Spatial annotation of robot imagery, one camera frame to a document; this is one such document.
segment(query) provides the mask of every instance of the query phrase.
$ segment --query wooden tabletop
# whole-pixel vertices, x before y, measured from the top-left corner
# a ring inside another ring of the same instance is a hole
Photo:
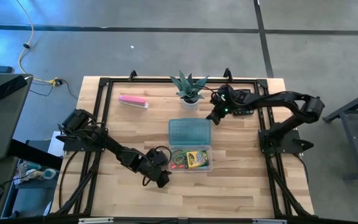
[[[84,77],[77,108],[93,111],[99,78]],[[283,79],[267,80],[270,93],[285,90]],[[219,86],[207,83],[210,88]],[[252,85],[232,86],[254,91]],[[197,111],[183,110],[176,92],[177,88],[172,83],[115,83],[106,126],[109,135],[122,145],[144,153],[151,147],[169,146],[170,119],[205,118],[213,109],[209,103],[211,92],[208,90],[201,91],[205,100],[200,101]],[[103,113],[106,90],[103,93],[98,121]],[[117,100],[119,95],[144,97],[150,106],[143,109],[122,105]],[[286,108],[273,108],[273,113],[276,122],[291,115]],[[213,125],[212,128],[213,171],[174,173],[162,189],[155,182],[143,187],[143,176],[140,173],[134,174],[127,170],[119,164],[113,153],[104,152],[94,193],[92,216],[272,218],[267,169],[257,139],[259,129],[257,113],[244,118],[226,116],[219,126]],[[78,185],[84,154],[79,152],[67,169],[62,188],[63,203]],[[62,170],[69,156],[65,156]],[[302,206],[313,213],[302,163],[290,154],[283,154],[282,157],[289,189]],[[52,211],[58,210],[58,188],[59,185],[55,191]],[[88,189],[85,189],[85,195],[88,195]],[[278,196],[280,208],[284,212],[279,190]],[[83,197],[81,210],[85,207],[86,198]]]

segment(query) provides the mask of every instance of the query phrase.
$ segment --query gray floor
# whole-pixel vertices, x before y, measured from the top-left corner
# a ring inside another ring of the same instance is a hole
[[[35,24],[115,27],[257,28],[251,0],[22,0]],[[358,0],[260,0],[265,28],[358,30]],[[15,1],[0,0],[0,24],[28,24]],[[0,65],[20,72],[17,58],[29,31],[0,30]],[[267,35],[274,77],[288,90],[319,95],[323,115],[358,96],[358,36]],[[23,66],[27,72],[66,79],[78,94],[85,75],[267,77],[259,34],[53,32],[35,33]],[[32,86],[48,92],[47,87]],[[29,94],[15,138],[47,139],[75,107],[65,86],[49,97]],[[341,123],[319,121],[300,128],[315,143],[305,153],[315,213],[358,221],[358,181],[342,177],[356,163]]]

